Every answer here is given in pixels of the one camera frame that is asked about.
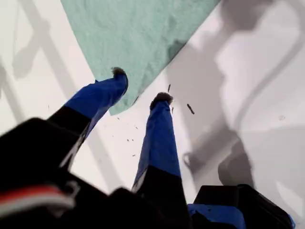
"dirt speck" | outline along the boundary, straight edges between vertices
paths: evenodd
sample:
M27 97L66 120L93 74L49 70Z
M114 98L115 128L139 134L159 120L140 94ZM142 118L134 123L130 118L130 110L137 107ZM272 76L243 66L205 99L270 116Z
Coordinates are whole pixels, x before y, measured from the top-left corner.
M193 111L193 109L191 108L191 106L189 104L187 104L187 107L190 109L190 111L192 112L192 114L195 114L195 112Z

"white floor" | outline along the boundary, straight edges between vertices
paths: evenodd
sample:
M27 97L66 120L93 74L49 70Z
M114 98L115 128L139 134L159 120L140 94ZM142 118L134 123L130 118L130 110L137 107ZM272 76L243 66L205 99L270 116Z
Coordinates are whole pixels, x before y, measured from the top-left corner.
M49 117L94 77L60 0L1 0L0 15L2 134ZM246 182L303 228L304 31L305 0L221 3L132 108L99 122L73 173L107 193L130 188L150 101L171 84L187 201L201 185Z

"teal mat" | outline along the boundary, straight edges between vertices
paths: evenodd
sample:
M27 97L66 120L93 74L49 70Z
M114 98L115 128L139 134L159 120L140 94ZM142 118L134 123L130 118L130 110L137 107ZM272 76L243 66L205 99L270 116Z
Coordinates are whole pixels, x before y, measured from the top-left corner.
M112 115L133 104L184 45L176 41L188 41L218 1L61 0L94 77L110 78L115 66L128 74Z

